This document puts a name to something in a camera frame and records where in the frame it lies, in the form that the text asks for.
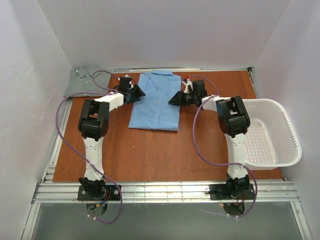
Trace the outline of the light blue long sleeve shirt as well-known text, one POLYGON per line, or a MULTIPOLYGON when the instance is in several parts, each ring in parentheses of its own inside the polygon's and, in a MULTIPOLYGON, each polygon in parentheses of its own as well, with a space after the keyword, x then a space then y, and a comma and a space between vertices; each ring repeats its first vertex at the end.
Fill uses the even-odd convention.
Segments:
POLYGON ((138 86, 145 93, 132 107, 130 129, 176 132, 180 107, 169 101, 181 90, 182 80, 170 71, 153 70, 139 76, 138 86))

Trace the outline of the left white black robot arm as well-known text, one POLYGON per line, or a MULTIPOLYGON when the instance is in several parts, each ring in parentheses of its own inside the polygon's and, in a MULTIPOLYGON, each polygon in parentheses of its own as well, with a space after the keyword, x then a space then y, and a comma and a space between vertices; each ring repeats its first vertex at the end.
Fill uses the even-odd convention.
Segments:
POLYGON ((146 94, 125 75, 119 78, 115 86, 116 93, 108 93, 96 99, 83 102, 78 122, 84 147, 86 167, 84 177, 79 178, 78 200, 119 201, 120 187, 106 184, 103 169, 103 141, 109 129, 110 112, 129 103, 139 101, 146 94))

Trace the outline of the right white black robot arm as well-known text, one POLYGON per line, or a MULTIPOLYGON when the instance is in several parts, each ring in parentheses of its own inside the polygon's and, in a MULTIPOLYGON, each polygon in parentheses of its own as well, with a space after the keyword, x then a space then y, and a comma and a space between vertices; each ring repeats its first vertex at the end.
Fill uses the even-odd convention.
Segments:
POLYGON ((182 82, 185 90, 178 91, 168 103, 175 106, 198 107, 192 123, 195 150, 206 163, 216 167, 227 166, 225 184, 216 189, 212 188, 209 193, 232 198, 243 196, 250 188, 250 170, 246 167, 245 161, 245 138, 251 124, 243 99, 240 96, 209 96, 203 80, 190 81, 189 78, 185 78, 182 82), (228 163, 213 163, 201 155, 196 142, 196 121, 200 110, 217 112, 219 127, 227 143, 228 163))

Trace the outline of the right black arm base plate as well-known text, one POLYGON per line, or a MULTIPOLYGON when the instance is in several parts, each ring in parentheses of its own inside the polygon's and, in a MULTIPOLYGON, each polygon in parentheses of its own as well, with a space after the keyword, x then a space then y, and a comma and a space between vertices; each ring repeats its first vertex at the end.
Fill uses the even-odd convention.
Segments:
POLYGON ((243 193, 228 193, 225 184, 210 184, 204 193, 209 195, 211 200, 253 200, 256 194, 252 184, 243 193))

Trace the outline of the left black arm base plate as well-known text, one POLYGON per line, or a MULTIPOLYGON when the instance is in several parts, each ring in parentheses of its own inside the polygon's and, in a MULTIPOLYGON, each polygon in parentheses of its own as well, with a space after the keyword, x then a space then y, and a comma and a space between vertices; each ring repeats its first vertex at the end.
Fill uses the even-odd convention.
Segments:
POLYGON ((99 186, 98 189, 88 188, 81 185, 78 189, 78 195, 76 198, 78 201, 119 201, 120 191, 115 185, 99 186))

